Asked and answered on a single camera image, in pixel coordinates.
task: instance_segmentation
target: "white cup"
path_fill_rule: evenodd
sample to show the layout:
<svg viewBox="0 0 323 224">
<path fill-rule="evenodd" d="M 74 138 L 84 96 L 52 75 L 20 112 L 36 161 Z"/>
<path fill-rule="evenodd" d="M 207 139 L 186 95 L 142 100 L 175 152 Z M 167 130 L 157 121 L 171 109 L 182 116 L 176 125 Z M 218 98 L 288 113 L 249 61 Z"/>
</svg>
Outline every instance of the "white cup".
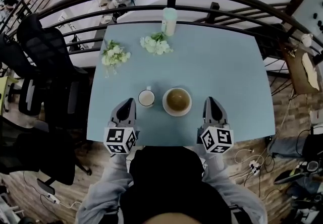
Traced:
<svg viewBox="0 0 323 224">
<path fill-rule="evenodd" d="M 155 103 L 155 94 L 151 91 L 151 86 L 141 91 L 138 96 L 138 101 L 145 107 L 152 107 Z"/>
<path fill-rule="evenodd" d="M 189 101 L 188 101 L 187 107 L 184 110 L 176 111 L 176 110 L 173 110 L 168 105 L 168 103 L 167 103 L 167 96 L 173 90 L 181 90 L 182 92 L 184 92 L 187 95 Z M 191 110 L 191 107 L 192 107 L 192 98 L 191 98 L 191 95 L 185 89 L 176 88 L 176 87 L 175 88 L 171 88 L 168 91 L 166 91 L 165 94 L 164 94 L 164 96 L 163 96 L 163 107 L 164 107 L 165 111 L 168 114 L 170 114 L 171 116 L 173 116 L 173 117 L 182 117 L 182 116 L 186 115 Z"/>
</svg>

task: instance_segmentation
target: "mug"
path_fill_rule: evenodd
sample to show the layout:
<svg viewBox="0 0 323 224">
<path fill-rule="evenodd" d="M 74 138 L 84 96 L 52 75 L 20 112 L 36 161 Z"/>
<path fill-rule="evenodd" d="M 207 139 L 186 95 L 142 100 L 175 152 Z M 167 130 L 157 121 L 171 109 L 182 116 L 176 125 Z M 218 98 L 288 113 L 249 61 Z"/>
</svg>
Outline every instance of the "mug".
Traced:
<svg viewBox="0 0 323 224">
<path fill-rule="evenodd" d="M 145 107 L 152 107 L 155 103 L 155 94 L 151 91 L 151 86 L 141 91 L 138 96 L 138 101 Z"/>
<path fill-rule="evenodd" d="M 163 96 L 165 111 L 174 117 L 186 115 L 192 107 L 190 94 L 182 88 L 171 88 Z"/>
</svg>

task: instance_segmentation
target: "mesh chair back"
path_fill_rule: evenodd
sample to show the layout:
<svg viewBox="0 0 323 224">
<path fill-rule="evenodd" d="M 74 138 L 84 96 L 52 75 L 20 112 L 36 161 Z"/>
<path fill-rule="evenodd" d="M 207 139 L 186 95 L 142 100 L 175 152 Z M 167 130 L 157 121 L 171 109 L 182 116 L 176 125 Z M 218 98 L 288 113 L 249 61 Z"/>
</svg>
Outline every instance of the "mesh chair back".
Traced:
<svg viewBox="0 0 323 224">
<path fill-rule="evenodd" d="M 22 78 L 31 77 L 36 72 L 20 45 L 5 34 L 0 35 L 0 61 Z"/>
<path fill-rule="evenodd" d="M 75 71 L 61 32 L 56 28 L 43 28 L 37 14 L 28 15 L 20 23 L 17 39 L 24 52 L 47 76 Z"/>
</svg>

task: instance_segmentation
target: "person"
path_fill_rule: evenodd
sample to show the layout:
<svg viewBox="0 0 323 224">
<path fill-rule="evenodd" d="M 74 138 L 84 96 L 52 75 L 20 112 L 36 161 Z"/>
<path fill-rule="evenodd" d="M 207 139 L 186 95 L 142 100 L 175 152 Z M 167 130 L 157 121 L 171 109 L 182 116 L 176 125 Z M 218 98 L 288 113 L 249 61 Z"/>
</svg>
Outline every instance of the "person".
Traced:
<svg viewBox="0 0 323 224">
<path fill-rule="evenodd" d="M 3 3 L 4 6 L 1 8 L 1 10 L 5 8 L 10 13 L 14 9 L 15 4 L 18 3 L 18 0 L 3 0 Z"/>
<path fill-rule="evenodd" d="M 101 179 L 90 186 L 76 221 L 267 224 L 264 204 L 254 193 L 230 181 L 222 156 L 206 153 L 203 145 L 194 151 L 146 146 L 136 151 L 129 172 L 127 156 L 115 154 Z M 206 160 L 205 171 L 199 157 Z"/>
<path fill-rule="evenodd" d="M 116 0 L 107 0 L 105 9 L 110 10 L 119 7 L 119 3 Z M 113 14 L 102 15 L 101 23 L 107 24 L 113 19 Z"/>
</svg>

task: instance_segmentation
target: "electric outlet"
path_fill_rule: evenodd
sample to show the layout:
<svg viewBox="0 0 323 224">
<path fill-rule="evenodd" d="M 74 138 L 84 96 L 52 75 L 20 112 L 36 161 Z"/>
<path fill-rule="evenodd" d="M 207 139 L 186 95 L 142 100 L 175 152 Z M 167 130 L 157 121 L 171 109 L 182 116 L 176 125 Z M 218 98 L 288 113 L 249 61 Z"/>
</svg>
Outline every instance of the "electric outlet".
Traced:
<svg viewBox="0 0 323 224">
<path fill-rule="evenodd" d="M 52 199 L 54 203 L 57 203 L 57 204 L 60 203 L 59 199 L 56 196 L 54 196 L 53 194 L 49 193 L 48 198 Z"/>
</svg>

